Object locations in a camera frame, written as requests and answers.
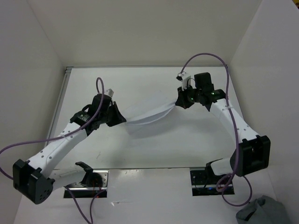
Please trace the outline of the white skirt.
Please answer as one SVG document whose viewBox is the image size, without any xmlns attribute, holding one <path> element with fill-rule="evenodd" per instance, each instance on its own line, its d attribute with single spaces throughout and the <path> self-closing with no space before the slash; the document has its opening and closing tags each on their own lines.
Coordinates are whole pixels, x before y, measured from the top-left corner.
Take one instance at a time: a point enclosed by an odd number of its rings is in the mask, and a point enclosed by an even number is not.
<svg viewBox="0 0 299 224">
<path fill-rule="evenodd" d="M 151 94 L 123 111 L 122 115 L 126 119 L 124 129 L 133 135 L 142 127 L 167 116 L 175 107 L 175 102 L 175 98 L 169 98 L 161 91 Z"/>
</svg>

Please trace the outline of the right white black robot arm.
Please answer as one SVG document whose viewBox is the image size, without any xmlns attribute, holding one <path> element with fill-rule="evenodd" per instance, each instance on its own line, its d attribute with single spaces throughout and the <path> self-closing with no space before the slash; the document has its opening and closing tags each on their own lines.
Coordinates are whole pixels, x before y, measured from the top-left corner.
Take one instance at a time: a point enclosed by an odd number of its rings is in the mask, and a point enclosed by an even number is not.
<svg viewBox="0 0 299 224">
<path fill-rule="evenodd" d="M 178 74 L 177 80 L 182 84 L 178 87 L 175 105 L 188 109 L 200 103 L 222 123 L 236 145 L 231 157 L 206 164 L 207 182 L 216 183 L 227 174 L 242 177 L 268 167 L 269 137 L 261 136 L 244 121 L 229 101 L 227 91 L 214 88 L 210 73 L 190 76 L 183 72 Z"/>
</svg>

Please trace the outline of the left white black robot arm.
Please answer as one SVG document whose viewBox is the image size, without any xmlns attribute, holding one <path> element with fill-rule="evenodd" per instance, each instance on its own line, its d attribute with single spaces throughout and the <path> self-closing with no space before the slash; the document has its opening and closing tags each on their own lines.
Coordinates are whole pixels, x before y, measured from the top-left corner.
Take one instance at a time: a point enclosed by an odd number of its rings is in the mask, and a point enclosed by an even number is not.
<svg viewBox="0 0 299 224">
<path fill-rule="evenodd" d="M 112 95 L 111 90 L 97 94 L 91 104 L 73 115 L 57 140 L 27 161 L 16 161 L 13 165 L 14 188 L 34 204 L 41 204 L 52 191 L 76 182 L 84 187 L 102 187 L 101 175 L 82 161 L 76 162 L 71 169 L 55 170 L 55 167 L 100 125 L 112 127 L 126 122 L 116 102 L 112 100 Z"/>
</svg>

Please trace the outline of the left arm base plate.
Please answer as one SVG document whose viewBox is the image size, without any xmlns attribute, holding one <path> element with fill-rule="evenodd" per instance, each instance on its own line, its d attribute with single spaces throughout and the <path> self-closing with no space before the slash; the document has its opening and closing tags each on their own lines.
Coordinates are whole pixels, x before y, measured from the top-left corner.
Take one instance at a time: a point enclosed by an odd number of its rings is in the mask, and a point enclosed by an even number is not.
<svg viewBox="0 0 299 224">
<path fill-rule="evenodd" d="M 85 178 L 80 182 L 74 182 L 67 187 L 75 198 L 106 198 L 108 186 L 108 170 L 94 170 L 91 177 Z"/>
</svg>

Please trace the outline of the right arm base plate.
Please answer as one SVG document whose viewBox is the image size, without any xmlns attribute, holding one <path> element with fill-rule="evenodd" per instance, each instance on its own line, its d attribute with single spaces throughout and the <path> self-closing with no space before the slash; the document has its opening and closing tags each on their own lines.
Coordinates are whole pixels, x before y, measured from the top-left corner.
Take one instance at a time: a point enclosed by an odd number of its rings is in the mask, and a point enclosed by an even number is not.
<svg viewBox="0 0 299 224">
<path fill-rule="evenodd" d="M 210 175 L 204 167 L 190 168 L 190 178 L 193 196 L 217 196 L 216 183 L 223 177 Z"/>
</svg>

